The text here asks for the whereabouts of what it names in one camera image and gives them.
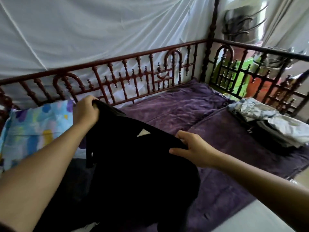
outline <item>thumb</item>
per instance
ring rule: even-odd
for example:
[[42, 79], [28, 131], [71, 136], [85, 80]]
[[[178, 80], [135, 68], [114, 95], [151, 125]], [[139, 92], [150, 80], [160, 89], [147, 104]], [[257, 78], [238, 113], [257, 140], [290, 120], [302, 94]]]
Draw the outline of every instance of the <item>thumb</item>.
[[189, 155], [189, 150], [181, 149], [181, 148], [171, 148], [169, 152], [176, 156], [181, 156], [187, 158]]

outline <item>blue patterned pillowcase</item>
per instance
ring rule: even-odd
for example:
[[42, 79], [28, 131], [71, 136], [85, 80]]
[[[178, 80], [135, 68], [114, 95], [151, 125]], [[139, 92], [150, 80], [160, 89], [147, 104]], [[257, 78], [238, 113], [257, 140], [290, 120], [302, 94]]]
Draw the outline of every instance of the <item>blue patterned pillowcase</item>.
[[73, 101], [10, 112], [0, 136], [4, 170], [49, 144], [73, 125]]

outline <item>wooden bed frame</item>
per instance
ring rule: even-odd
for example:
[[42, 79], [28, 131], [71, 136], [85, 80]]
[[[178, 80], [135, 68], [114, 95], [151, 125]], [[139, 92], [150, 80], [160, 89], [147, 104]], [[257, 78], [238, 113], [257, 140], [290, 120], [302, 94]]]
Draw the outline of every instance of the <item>wooden bed frame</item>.
[[[59, 79], [61, 79], [64, 82], [68, 92], [71, 94], [71, 96], [74, 98], [75, 101], [78, 101], [77, 98], [76, 98], [76, 95], [91, 92], [91, 91], [101, 90], [103, 95], [98, 97], [98, 98], [104, 99], [105, 102], [109, 103], [109, 100], [108, 100], [108, 96], [109, 96], [112, 100], [112, 103], [111, 103], [112, 105], [118, 105], [118, 104], [125, 103], [125, 102], [128, 102], [128, 101], [132, 101], [134, 103], [134, 101], [136, 99], [139, 99], [139, 98], [142, 98], [142, 97], [145, 97], [145, 96], [149, 96], [149, 95], [152, 95], [152, 94], [155, 94], [155, 93], [159, 93], [159, 92], [162, 92], [164, 90], [170, 89], [172, 87], [179, 86], [182, 83], [182, 81], [181, 81], [182, 70], [183, 70], [183, 73], [185, 74], [185, 76], [188, 76], [188, 72], [190, 71], [191, 74], [189, 74], [189, 76], [191, 78], [194, 78], [198, 46], [200, 44], [203, 44], [203, 43], [206, 43], [206, 49], [205, 49], [205, 56], [204, 56], [204, 59], [203, 59], [202, 72], [200, 74], [200, 82], [205, 82], [206, 71], [207, 71], [210, 64], [213, 64], [212, 73], [211, 73], [212, 74], [211, 78], [212, 78], [213, 73], [214, 73], [214, 69], [215, 69], [215, 65], [216, 65], [217, 60], [218, 60], [219, 51], [222, 50], [222, 49], [224, 50], [222, 60], [226, 59], [226, 52], [229, 51], [231, 57], [230, 57], [230, 61], [228, 63], [228, 66], [222, 65], [222, 67], [225, 68], [228, 72], [229, 71], [235, 72], [236, 73], [235, 78], [232, 79], [231, 76], [229, 77], [228, 73], [226, 73], [226, 75], [219, 74], [218, 78], [216, 79], [215, 82], [210, 80], [209, 84], [211, 86], [217, 87], [217, 88], [225, 91], [226, 93], [233, 95], [234, 97], [241, 98], [241, 96], [239, 96], [240, 89], [238, 89], [238, 91], [236, 93], [234, 93], [233, 88], [235, 86], [235, 83], [237, 81], [239, 74], [241, 72], [243, 72], [245, 74], [245, 76], [242, 79], [242, 83], [241, 83], [240, 87], [242, 87], [242, 85], [244, 85], [245, 78], [248, 75], [251, 75], [253, 77], [253, 81], [256, 78], [261, 79], [261, 84], [258, 87], [256, 94], [254, 95], [254, 97], [256, 98], [257, 95], [259, 94], [264, 82], [269, 81], [269, 82], [271, 82], [271, 86], [270, 86], [269, 90], [267, 91], [262, 102], [263, 103], [266, 103], [266, 102], [274, 103], [274, 102], [276, 102], [276, 108], [278, 110], [280, 110], [281, 113], [288, 113], [292, 117], [296, 116], [297, 113], [304, 107], [304, 105], [309, 100], [309, 92], [308, 92], [308, 94], [302, 94], [302, 93], [299, 93], [299, 92], [296, 91], [296, 89], [307, 78], [307, 76], [300, 76], [296, 80], [296, 82], [293, 83], [293, 85], [290, 84], [289, 77], [279, 85], [278, 85], [278, 82], [279, 82], [280, 77], [282, 76], [282, 74], [285, 70], [285, 66], [288, 64], [288, 62], [290, 62], [291, 59], [298, 59], [298, 60], [309, 62], [309, 56], [214, 38], [214, 31], [216, 29], [216, 22], [217, 22], [217, 18], [218, 18], [218, 5], [219, 5], [219, 0], [215, 0], [214, 12], [213, 12], [212, 22], [211, 22], [211, 26], [210, 26], [210, 31], [209, 31], [208, 37], [206, 39], [191, 41], [191, 42], [187, 42], [187, 43], [162, 47], [162, 48], [159, 48], [159, 49], [153, 49], [153, 50], [148, 50], [148, 51], [144, 51], [144, 52], [128, 54], [128, 55], [123, 55], [123, 56], [119, 56], [119, 57], [114, 57], [114, 58], [109, 58], [109, 59], [79, 64], [79, 65], [75, 65], [75, 66], [52, 69], [52, 70], [48, 70], [48, 71], [44, 71], [44, 72], [28, 74], [28, 75], [23, 75], [23, 76], [17, 76], [17, 77], [14, 77], [14, 78], [8, 78], [8, 79], [0, 80], [0, 104], [5, 107], [5, 109], [0, 110], [0, 117], [2, 117], [2, 121], [5, 121], [7, 119], [8, 114], [9, 114], [9, 110], [11, 108], [19, 109], [19, 107], [17, 105], [15, 105], [13, 103], [12, 99], [4, 93], [1, 86], [12, 84], [12, 83], [19, 83], [22, 86], [22, 88], [25, 89], [25, 91], [27, 92], [27, 95], [29, 97], [31, 97], [32, 100], [38, 106], [41, 106], [45, 103], [52, 103], [52, 102], [57, 101], [57, 100], [64, 100], [65, 99], [64, 93], [60, 89], [60, 86], [58, 85]], [[222, 46], [218, 49], [217, 54], [216, 54], [217, 56], [215, 57], [214, 61], [212, 61], [212, 60], [210, 60], [209, 57], [210, 57], [211, 48], [212, 48], [214, 42], [220, 43], [220, 44], [222, 44]], [[186, 52], [187, 52], [186, 62], [182, 61], [183, 56], [182, 56], [182, 53], [180, 51], [180, 48], [184, 48], [184, 47], [186, 47]], [[232, 61], [233, 61], [233, 57], [234, 57], [233, 47], [238, 47], [238, 48], [244, 49], [242, 60], [240, 62], [240, 66], [237, 70], [231, 66]], [[260, 65], [258, 66], [257, 70], [255, 70], [255, 72], [250, 72], [249, 67], [246, 70], [242, 69], [242, 65], [245, 61], [245, 57], [248, 53], [248, 50], [254, 50], [254, 51], [262, 53], [262, 56], [261, 56], [262, 60], [260, 62]], [[154, 62], [153, 62], [153, 54], [158, 53], [158, 52], [166, 52], [166, 54], [165, 54], [165, 57], [164, 57], [164, 65], [161, 66], [158, 63], [158, 67], [156, 66], [157, 68], [155, 70]], [[176, 54], [178, 54], [178, 58], [179, 58], [179, 61], [177, 61], [177, 62], [175, 60]], [[269, 78], [267, 75], [262, 76], [262, 75], [259, 74], [261, 63], [267, 58], [267, 54], [275, 54], [275, 55], [283, 56], [283, 57], [286, 58], [284, 65], [279, 70], [279, 73], [275, 78]], [[143, 65], [141, 65], [141, 56], [148, 56], [149, 57], [150, 69], [147, 68], [147, 67], [145, 67], [145, 69], [144, 69]], [[132, 59], [132, 58], [137, 61], [138, 71], [130, 70], [130, 69], [127, 68], [127, 60]], [[168, 65], [169, 65], [167, 63], [168, 58], [171, 58], [171, 65], [172, 65], [171, 68], [168, 68]], [[125, 74], [121, 75], [121, 73], [119, 72], [119, 75], [116, 77], [114, 75], [112, 63], [118, 62], [118, 61], [122, 62], [123, 67], [125, 69]], [[112, 80], [108, 80], [106, 75], [99, 75], [98, 74], [97, 66], [100, 66], [100, 65], [107, 65], [108, 66]], [[79, 77], [72, 73], [72, 71], [85, 69], [85, 68], [91, 68], [92, 69], [93, 73], [96, 76], [96, 80], [97, 80], [97, 82], [95, 84], [98, 84], [98, 86], [94, 86], [92, 84], [92, 82], [88, 79], [89, 85], [87, 85], [87, 87], [86, 87], [83, 84], [83, 82], [79, 79]], [[175, 74], [177, 73], [176, 70], [178, 70], [178, 73], [179, 73], [178, 81], [175, 81]], [[56, 93], [58, 94], [57, 97], [52, 97], [47, 92], [44, 85], [42, 84], [42, 81], [40, 80], [40, 78], [47, 77], [47, 76], [53, 76], [52, 84], [53, 84], [53, 87], [56, 90]], [[73, 87], [68, 80], [69, 77], [73, 78], [79, 84], [80, 91], [74, 91], [73, 90]], [[135, 86], [135, 91], [136, 91], [136, 96], [134, 96], [134, 97], [128, 97], [127, 96], [126, 86], [128, 86], [128, 85], [127, 85], [127, 83], [124, 83], [125, 81], [127, 81], [129, 83], [131, 81], [131, 79], [133, 79], [133, 81], [134, 81], [134, 86]], [[146, 81], [145, 85], [147, 86], [147, 93], [139, 94], [139, 90], [137, 88], [137, 79], [139, 79], [139, 80], [145, 79], [145, 81]], [[222, 80], [228, 81], [227, 87], [221, 86]], [[40, 101], [37, 98], [36, 94], [29, 88], [27, 83], [36, 83], [37, 86], [44, 93], [46, 99], [44, 101]], [[123, 90], [123, 94], [124, 94], [125, 99], [122, 100], [122, 101], [116, 101], [115, 98], [114, 98], [113, 92], [112, 92], [111, 86], [117, 87], [117, 85], [120, 85], [122, 90]], [[274, 88], [277, 88], [275, 94], [272, 93]], [[295, 101], [295, 99], [290, 100], [291, 96], [297, 96], [297, 97], [300, 97], [302, 99], [302, 101], [300, 102], [300, 104], [298, 106], [293, 106], [293, 102]]]

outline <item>person's left arm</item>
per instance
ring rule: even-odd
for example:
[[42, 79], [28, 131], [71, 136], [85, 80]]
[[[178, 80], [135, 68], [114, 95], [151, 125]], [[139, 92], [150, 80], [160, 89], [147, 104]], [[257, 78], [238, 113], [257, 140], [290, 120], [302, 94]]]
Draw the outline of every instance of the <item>person's left arm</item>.
[[33, 231], [56, 192], [83, 137], [98, 120], [93, 96], [77, 103], [74, 125], [35, 154], [2, 174], [0, 222], [17, 232]]

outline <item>person's left hand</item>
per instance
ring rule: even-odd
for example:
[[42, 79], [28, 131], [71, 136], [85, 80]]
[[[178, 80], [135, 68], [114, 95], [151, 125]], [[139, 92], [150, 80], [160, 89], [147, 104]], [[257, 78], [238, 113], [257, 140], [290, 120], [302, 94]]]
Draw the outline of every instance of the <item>person's left hand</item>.
[[92, 95], [88, 95], [79, 101], [73, 109], [73, 124], [81, 124], [87, 129], [91, 129], [98, 121], [99, 110], [96, 105], [92, 105], [92, 101], [97, 99]]

